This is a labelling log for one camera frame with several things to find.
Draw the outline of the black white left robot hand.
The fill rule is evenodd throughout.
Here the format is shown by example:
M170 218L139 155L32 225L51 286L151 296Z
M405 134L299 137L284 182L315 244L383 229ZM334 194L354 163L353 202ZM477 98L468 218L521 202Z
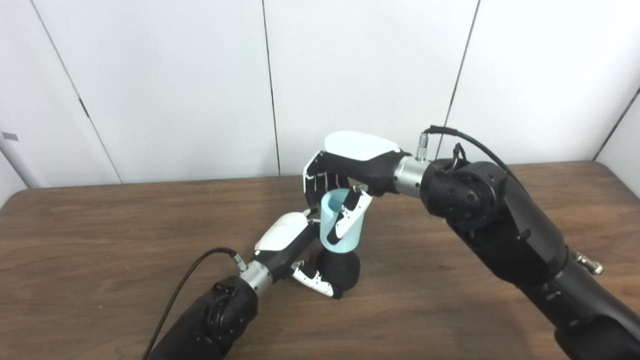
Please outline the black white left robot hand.
M254 246L242 278L260 296L270 285L293 278L323 296L340 300L343 291L300 256L320 235L320 220L311 218L316 208L289 212L277 219Z

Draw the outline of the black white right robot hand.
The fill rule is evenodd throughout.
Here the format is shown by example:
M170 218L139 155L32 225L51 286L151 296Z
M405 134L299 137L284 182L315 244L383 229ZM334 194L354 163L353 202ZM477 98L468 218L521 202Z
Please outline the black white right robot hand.
M398 194L394 173L408 155L397 143L362 132L343 130L326 136L324 148L302 171L302 189L309 207L316 207L330 191L347 190L327 231L331 245L338 244L364 217L374 197Z

